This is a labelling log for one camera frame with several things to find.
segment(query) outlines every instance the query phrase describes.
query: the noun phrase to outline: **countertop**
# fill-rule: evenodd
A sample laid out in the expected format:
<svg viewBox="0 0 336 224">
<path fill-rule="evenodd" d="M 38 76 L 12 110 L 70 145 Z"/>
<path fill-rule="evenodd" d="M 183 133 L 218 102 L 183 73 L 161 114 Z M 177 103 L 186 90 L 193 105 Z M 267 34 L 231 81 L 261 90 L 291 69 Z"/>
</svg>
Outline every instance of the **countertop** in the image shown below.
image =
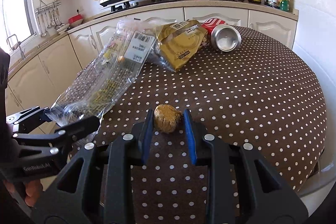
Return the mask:
<svg viewBox="0 0 336 224">
<path fill-rule="evenodd" d="M 93 17 L 87 18 L 84 20 L 84 23 L 81 24 L 80 26 L 67 31 L 66 33 L 62 35 L 54 35 L 52 37 L 49 37 L 44 42 L 40 43 L 38 46 L 36 46 L 34 49 L 28 52 L 27 57 L 23 61 L 18 60 L 13 66 L 9 68 L 8 80 L 10 80 L 13 77 L 13 75 L 17 73 L 28 61 L 30 61 L 32 58 L 38 55 L 45 48 L 49 47 L 51 44 L 67 36 L 68 34 L 76 32 L 80 29 L 89 27 L 91 25 L 94 25 L 94 24 L 97 24 L 97 23 L 100 23 L 106 20 L 114 19 L 117 17 L 132 15 L 132 14 L 141 13 L 141 12 L 147 12 L 151 10 L 161 10 L 161 9 L 167 9 L 167 8 L 181 8 L 181 7 L 206 7 L 206 6 L 256 10 L 260 12 L 283 16 L 283 17 L 286 17 L 286 18 L 289 18 L 295 21 L 298 21 L 299 19 L 299 11 L 296 9 L 293 10 L 293 13 L 288 13 L 288 12 L 274 9 L 274 8 L 271 8 L 265 5 L 251 4 L 248 2 L 224 1 L 224 0 L 181 0 L 181 1 L 176 1 L 176 2 L 166 2 L 166 3 L 158 3 L 158 4 L 152 4 L 152 5 L 142 6 L 142 7 L 136 7 L 133 9 L 124 10 L 120 12 L 114 12 L 114 13 L 111 13 L 109 10 L 109 11 L 97 14 Z"/>
</svg>

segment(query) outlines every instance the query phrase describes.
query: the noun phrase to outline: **utensil rack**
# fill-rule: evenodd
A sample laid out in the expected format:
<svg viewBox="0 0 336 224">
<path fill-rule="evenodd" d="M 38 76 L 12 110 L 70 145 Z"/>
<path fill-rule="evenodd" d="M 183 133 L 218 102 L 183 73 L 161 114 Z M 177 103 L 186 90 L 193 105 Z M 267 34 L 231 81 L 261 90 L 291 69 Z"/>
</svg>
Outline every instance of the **utensil rack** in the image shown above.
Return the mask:
<svg viewBox="0 0 336 224">
<path fill-rule="evenodd" d="M 40 7 L 35 9 L 35 14 L 40 15 L 46 11 L 52 10 L 57 6 L 60 6 L 61 2 L 59 0 L 51 2 L 49 4 L 45 4 L 43 0 L 40 0 Z"/>
</svg>

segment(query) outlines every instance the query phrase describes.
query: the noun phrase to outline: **white bowl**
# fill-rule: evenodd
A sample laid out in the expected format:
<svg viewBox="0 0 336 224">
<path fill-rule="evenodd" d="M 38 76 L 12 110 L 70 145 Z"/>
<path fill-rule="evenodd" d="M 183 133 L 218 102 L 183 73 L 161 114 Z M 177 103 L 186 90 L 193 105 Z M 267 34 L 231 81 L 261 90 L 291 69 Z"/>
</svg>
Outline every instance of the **white bowl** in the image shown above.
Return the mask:
<svg viewBox="0 0 336 224">
<path fill-rule="evenodd" d="M 66 29 L 69 28 L 69 26 L 70 26 L 70 24 L 68 23 L 68 24 L 64 25 L 63 27 L 60 27 L 59 29 L 57 29 L 56 32 L 58 32 L 59 34 L 63 34 L 63 33 L 65 33 Z"/>
<path fill-rule="evenodd" d="M 84 18 L 79 19 L 79 20 L 77 20 L 77 21 L 75 21 L 75 22 L 73 22 L 73 23 L 70 23 L 70 27 L 71 27 L 71 28 L 75 28 L 75 27 L 81 25 L 82 22 L 83 22 L 83 20 L 84 20 Z"/>
</svg>

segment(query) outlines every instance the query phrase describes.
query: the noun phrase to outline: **faucet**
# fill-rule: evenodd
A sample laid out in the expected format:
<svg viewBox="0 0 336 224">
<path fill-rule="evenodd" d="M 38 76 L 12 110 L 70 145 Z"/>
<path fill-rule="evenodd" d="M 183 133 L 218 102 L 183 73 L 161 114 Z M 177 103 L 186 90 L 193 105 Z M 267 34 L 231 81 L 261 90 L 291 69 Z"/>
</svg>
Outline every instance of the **faucet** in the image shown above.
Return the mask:
<svg viewBox="0 0 336 224">
<path fill-rule="evenodd" d="M 19 49 L 20 49 L 20 53 L 21 53 L 21 58 L 22 58 L 22 60 L 24 60 L 26 57 L 25 57 L 25 54 L 24 54 L 24 52 L 23 52 L 23 50 L 22 50 L 22 48 L 21 48 L 21 42 L 17 39 L 16 34 L 13 34 L 13 35 L 7 37 L 7 39 L 6 39 L 7 45 L 10 47 L 10 49 L 11 49 L 12 51 L 14 51 L 14 50 L 17 49 L 17 47 L 15 47 L 15 45 L 13 45 L 13 47 L 11 47 L 11 44 L 9 43 L 9 39 L 10 39 L 11 37 L 16 37 L 17 47 L 19 47 Z"/>
</svg>

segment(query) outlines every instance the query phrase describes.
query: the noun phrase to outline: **food package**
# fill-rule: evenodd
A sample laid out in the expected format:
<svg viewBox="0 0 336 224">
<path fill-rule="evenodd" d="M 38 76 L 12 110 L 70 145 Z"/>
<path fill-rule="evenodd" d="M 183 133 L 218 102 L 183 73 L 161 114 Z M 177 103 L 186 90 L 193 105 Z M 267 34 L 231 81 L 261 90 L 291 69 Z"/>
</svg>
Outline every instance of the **food package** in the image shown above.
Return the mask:
<svg viewBox="0 0 336 224">
<path fill-rule="evenodd" d="M 182 117 L 182 112 L 171 105 L 158 105 L 154 110 L 154 127 L 156 130 L 172 133 Z"/>
<path fill-rule="evenodd" d="M 155 40 L 155 25 L 137 20 L 120 21 L 99 56 L 58 97 L 48 113 L 49 118 L 59 126 L 92 115 L 101 120 L 135 81 Z M 85 141 L 91 141 L 94 134 Z"/>
<path fill-rule="evenodd" d="M 206 29 L 197 20 L 167 24 L 156 28 L 157 41 L 147 61 L 171 71 L 180 70 L 206 42 Z"/>
<path fill-rule="evenodd" d="M 220 18 L 210 18 L 201 25 L 208 31 L 207 44 L 209 44 L 211 41 L 211 34 L 213 29 L 220 24 L 227 24 L 227 23 L 224 20 L 221 20 Z"/>
</svg>

